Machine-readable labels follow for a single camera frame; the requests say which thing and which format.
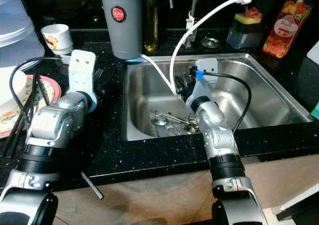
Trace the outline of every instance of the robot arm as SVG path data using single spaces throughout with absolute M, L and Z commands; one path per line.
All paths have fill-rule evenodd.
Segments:
M 218 225 L 266 225 L 250 179 L 245 176 L 232 130 L 216 103 L 197 97 L 191 103 L 203 133 L 215 198 L 213 219 Z
M 92 77 L 95 54 L 74 50 L 68 58 L 69 91 L 34 115 L 24 152 L 0 196 L 1 225 L 53 222 L 58 199 L 50 191 L 60 178 L 66 147 L 97 102 Z

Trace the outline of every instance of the gray water filter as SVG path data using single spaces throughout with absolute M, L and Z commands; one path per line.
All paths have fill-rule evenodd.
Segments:
M 133 59 L 142 53 L 142 0 L 102 0 L 113 54 Z

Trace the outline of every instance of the white tube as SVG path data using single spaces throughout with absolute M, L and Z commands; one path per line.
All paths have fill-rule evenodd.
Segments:
M 170 84 L 169 80 L 166 78 L 166 76 L 163 74 L 163 72 L 160 70 L 160 68 L 158 67 L 158 65 L 148 56 L 144 55 L 144 54 L 140 54 L 140 57 L 142 57 L 143 59 L 147 60 L 149 63 L 152 64 L 152 66 L 154 66 L 154 68 L 157 70 L 157 72 L 159 73 L 159 75 L 162 77 L 162 79 L 164 80 L 164 82 L 167 84 L 167 86 L 169 87 L 169 89 L 172 91 L 173 95 L 177 95 L 176 93 L 176 89 L 172 87 L 172 85 Z
M 174 53 L 170 59 L 170 65 L 169 65 L 169 79 L 170 79 L 170 84 L 172 87 L 172 91 L 176 91 L 176 87 L 175 87 L 175 82 L 174 82 L 174 61 L 175 58 L 177 56 L 178 50 L 181 47 L 181 45 L 183 44 L 183 42 L 186 40 L 186 38 L 192 34 L 192 32 L 199 27 L 201 24 L 203 24 L 207 19 L 209 19 L 212 15 L 214 15 L 215 13 L 217 13 L 218 11 L 220 11 L 221 9 L 223 9 L 224 7 L 236 3 L 236 2 L 241 2 L 242 0 L 228 0 L 226 2 L 224 2 L 223 4 L 221 4 L 220 6 L 216 7 L 215 9 L 213 9 L 210 13 L 208 13 L 207 15 L 205 15 L 202 19 L 200 19 L 195 25 L 193 25 L 192 28 L 190 28 L 184 35 L 183 37 L 180 39 L 180 41 L 178 42 Z

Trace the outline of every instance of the soap label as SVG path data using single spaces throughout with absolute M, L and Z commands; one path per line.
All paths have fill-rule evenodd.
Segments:
M 297 32 L 298 25 L 295 23 L 293 15 L 287 15 L 276 21 L 274 30 L 281 37 L 291 37 Z
M 111 9 L 111 14 L 113 19 L 116 22 L 124 22 L 126 19 L 126 12 L 125 10 L 120 6 L 115 6 Z

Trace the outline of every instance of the white cup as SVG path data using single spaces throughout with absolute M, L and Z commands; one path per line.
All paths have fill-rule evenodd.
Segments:
M 41 29 L 41 33 L 53 53 L 61 55 L 72 52 L 73 42 L 66 24 L 47 25 Z

